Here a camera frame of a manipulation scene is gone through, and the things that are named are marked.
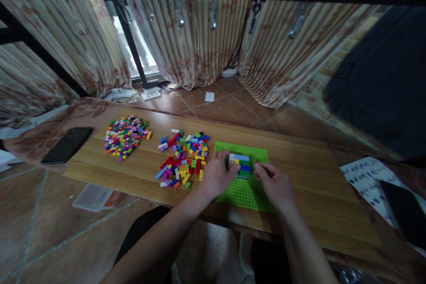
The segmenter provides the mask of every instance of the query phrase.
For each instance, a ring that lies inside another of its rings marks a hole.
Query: person's right hand
[[[263,183],[265,193],[277,211],[283,217],[298,212],[290,176],[269,163],[256,163],[254,167],[259,175],[257,180]]]

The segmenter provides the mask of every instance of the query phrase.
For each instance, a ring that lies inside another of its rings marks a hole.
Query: curtain
[[[153,21],[142,0],[126,1],[161,75],[188,90],[212,84],[233,63],[250,7],[249,0],[218,0],[212,31],[209,0],[183,0],[183,28],[177,24],[177,0],[150,0]]]
[[[93,97],[114,87],[132,87],[103,0],[0,1]]]
[[[210,30],[209,2],[185,0],[184,27],[176,0],[127,0],[160,72],[184,88],[213,83],[236,67],[240,83],[261,105],[279,108],[337,51],[378,6],[314,3],[294,39],[288,38],[296,3],[266,1],[252,34],[252,3],[219,0],[217,28]],[[152,5],[154,21],[147,19]]]
[[[0,46],[0,126],[25,126],[26,120],[78,99],[26,44]]]
[[[296,3],[266,1],[244,32],[239,81],[261,105],[278,108],[301,88],[379,6],[314,3],[294,39]]]

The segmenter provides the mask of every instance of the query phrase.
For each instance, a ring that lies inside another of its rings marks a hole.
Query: black phone
[[[402,187],[380,181],[387,203],[407,242],[426,249],[426,215],[414,195]]]
[[[66,163],[83,143],[89,138],[93,128],[75,127],[70,129],[64,137],[50,150],[50,152],[41,160],[41,164]]]

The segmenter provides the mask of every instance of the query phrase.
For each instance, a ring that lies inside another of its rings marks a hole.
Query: plastic box
[[[72,203],[72,206],[98,213],[105,209],[112,209],[120,196],[120,192],[89,183]]]

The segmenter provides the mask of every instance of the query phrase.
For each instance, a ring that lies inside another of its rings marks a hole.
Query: dark pants
[[[152,211],[146,212],[130,227],[129,232],[121,245],[120,251],[115,258],[114,265],[136,244],[155,223],[157,223],[170,210],[159,206]],[[255,239],[252,246],[250,262],[253,267],[255,281],[262,283],[291,283],[290,268],[284,244],[267,242]],[[172,274],[169,271],[164,284],[172,283]]]

